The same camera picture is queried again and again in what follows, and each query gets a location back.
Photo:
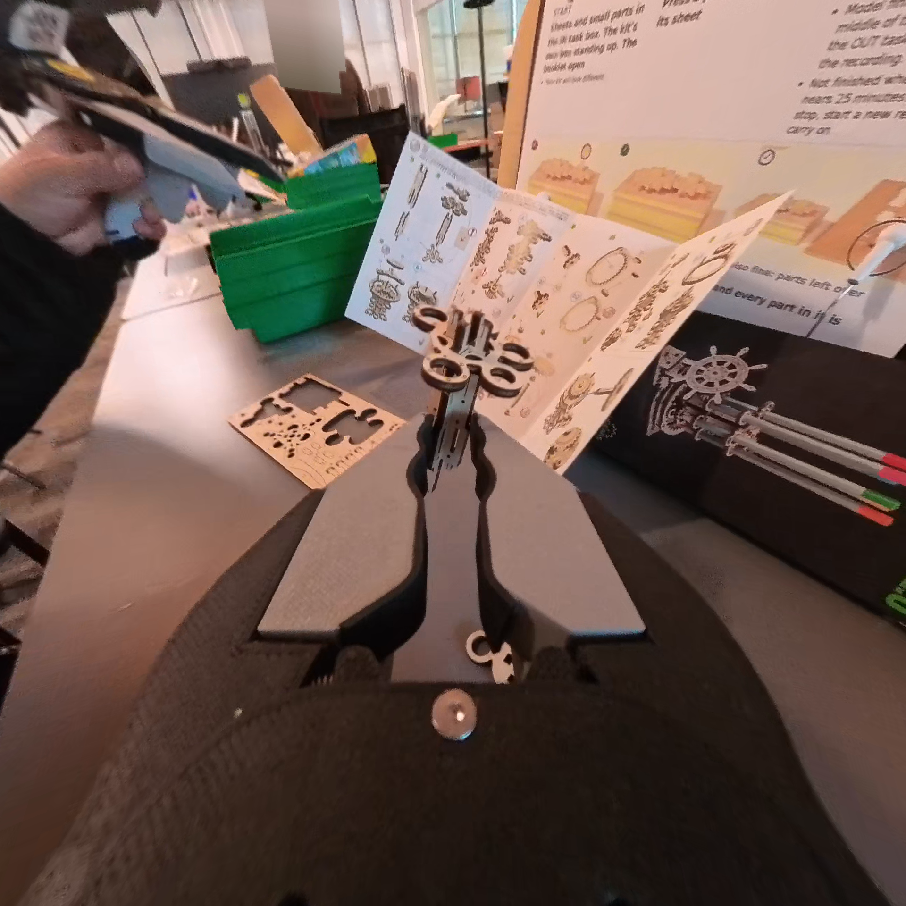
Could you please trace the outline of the colourful cardboard box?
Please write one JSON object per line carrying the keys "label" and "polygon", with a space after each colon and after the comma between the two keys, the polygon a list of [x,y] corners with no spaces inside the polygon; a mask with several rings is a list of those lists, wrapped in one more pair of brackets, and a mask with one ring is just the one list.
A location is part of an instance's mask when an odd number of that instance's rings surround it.
{"label": "colourful cardboard box", "polygon": [[287,179],[323,173],[335,168],[376,164],[377,155],[369,136],[360,133],[318,152],[300,152],[294,157]]}

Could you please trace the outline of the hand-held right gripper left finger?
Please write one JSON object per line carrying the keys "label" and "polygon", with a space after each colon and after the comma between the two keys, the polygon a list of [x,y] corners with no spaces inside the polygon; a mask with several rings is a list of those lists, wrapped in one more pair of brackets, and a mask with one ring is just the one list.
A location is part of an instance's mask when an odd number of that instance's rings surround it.
{"label": "hand-held right gripper left finger", "polygon": [[264,640],[363,646],[385,659],[426,614],[427,418],[332,482],[257,626]]}

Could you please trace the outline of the folded instruction booklet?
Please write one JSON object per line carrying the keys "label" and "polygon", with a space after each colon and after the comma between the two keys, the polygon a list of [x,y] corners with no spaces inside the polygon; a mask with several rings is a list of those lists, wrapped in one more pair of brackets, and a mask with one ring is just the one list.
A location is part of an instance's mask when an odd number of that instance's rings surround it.
{"label": "folded instruction booklet", "polygon": [[678,241],[555,203],[564,162],[541,175],[537,195],[499,187],[409,134],[346,316],[444,378],[468,356],[450,323],[489,320],[499,360],[533,363],[487,378],[476,411],[561,474],[792,194]]}

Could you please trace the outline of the person's left hand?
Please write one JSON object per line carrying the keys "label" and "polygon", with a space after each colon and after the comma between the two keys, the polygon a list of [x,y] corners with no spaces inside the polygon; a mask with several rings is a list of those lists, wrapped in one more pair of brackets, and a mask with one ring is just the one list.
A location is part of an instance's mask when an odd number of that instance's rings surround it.
{"label": "person's left hand", "polygon": [[44,127],[2,165],[2,264],[119,263],[107,204],[143,184],[142,164],[120,145],[62,120]]}

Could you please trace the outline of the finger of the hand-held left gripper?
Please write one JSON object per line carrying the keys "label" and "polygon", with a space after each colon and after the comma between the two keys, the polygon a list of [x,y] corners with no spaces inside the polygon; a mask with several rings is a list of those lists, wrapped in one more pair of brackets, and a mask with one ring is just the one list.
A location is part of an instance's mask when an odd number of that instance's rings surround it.
{"label": "finger of the hand-held left gripper", "polygon": [[167,133],[145,134],[142,139],[145,184],[161,213],[184,213],[192,187],[218,212],[244,198],[235,173],[210,154]]}

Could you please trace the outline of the person's left forearm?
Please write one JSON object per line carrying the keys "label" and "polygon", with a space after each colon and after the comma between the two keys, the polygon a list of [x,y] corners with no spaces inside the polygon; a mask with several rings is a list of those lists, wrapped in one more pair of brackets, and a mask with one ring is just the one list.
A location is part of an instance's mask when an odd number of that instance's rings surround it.
{"label": "person's left forearm", "polygon": [[80,369],[126,269],[157,251],[143,239],[72,255],[1,209],[1,455]]}

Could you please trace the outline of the instruction poster board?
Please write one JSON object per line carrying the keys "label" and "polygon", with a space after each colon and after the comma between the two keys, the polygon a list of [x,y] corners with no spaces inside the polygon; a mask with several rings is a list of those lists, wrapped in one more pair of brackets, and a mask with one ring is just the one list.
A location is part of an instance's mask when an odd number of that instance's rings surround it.
{"label": "instruction poster board", "polygon": [[516,186],[684,243],[789,193],[702,305],[904,352],[903,1],[544,2]]}

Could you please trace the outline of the punched-out wooden sheet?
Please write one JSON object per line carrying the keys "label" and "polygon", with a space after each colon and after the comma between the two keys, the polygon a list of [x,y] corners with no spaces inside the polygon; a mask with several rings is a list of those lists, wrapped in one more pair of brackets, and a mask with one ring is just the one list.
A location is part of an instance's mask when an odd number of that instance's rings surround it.
{"label": "punched-out wooden sheet", "polygon": [[311,490],[322,490],[406,425],[355,394],[305,373],[227,420]]}

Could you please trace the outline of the black kit box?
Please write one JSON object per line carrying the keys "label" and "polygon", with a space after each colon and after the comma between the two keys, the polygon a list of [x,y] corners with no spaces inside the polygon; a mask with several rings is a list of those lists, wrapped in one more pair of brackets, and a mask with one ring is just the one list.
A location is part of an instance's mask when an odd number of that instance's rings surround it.
{"label": "black kit box", "polygon": [[905,627],[905,362],[694,314],[593,448]]}

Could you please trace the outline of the brown cardboard piece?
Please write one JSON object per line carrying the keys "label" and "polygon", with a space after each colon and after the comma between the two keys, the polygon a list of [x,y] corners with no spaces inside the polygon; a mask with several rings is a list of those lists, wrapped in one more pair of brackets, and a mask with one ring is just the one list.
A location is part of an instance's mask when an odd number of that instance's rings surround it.
{"label": "brown cardboard piece", "polygon": [[318,156],[323,149],[288,92],[274,74],[266,74],[250,85],[255,102],[277,135],[294,155]]}

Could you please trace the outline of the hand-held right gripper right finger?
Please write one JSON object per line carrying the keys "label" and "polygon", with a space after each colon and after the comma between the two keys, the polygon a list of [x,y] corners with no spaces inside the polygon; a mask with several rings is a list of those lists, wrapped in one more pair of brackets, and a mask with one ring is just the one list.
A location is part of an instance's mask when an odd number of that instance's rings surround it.
{"label": "hand-held right gripper right finger", "polygon": [[484,416],[471,428],[478,605],[492,651],[636,640],[646,627],[576,488]]}

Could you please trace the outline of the black floor lamp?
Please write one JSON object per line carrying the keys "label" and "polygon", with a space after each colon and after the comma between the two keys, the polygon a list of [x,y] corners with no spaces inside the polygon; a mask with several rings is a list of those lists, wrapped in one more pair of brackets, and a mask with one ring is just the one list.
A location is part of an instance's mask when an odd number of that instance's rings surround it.
{"label": "black floor lamp", "polygon": [[475,10],[478,17],[478,53],[480,67],[480,87],[482,103],[482,126],[483,126],[483,162],[485,167],[485,176],[491,180],[491,147],[490,147],[490,126],[489,126],[489,103],[487,96],[487,66],[486,66],[486,49],[485,49],[485,23],[484,10],[492,6],[493,1],[464,1],[465,9]]}

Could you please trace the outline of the wooden model assembly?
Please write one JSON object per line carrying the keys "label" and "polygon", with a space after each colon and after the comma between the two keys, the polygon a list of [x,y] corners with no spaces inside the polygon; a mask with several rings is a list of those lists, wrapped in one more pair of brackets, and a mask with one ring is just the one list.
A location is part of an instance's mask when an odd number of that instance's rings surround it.
{"label": "wooden model assembly", "polygon": [[470,445],[479,392],[500,399],[518,397],[535,360],[526,346],[499,340],[494,322],[481,311],[422,305],[414,310],[412,323],[428,336],[421,375],[436,391],[426,448],[428,488],[433,491],[441,473],[457,468]]}

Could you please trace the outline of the small loose wooden part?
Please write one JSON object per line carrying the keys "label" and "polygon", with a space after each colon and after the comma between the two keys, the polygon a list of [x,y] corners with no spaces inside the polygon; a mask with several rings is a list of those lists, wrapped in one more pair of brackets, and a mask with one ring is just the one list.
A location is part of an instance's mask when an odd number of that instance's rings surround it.
{"label": "small loose wooden part", "polygon": [[503,642],[495,651],[481,629],[469,635],[466,640],[466,654],[471,663],[489,673],[496,685],[513,685],[519,679],[519,665],[512,647]]}

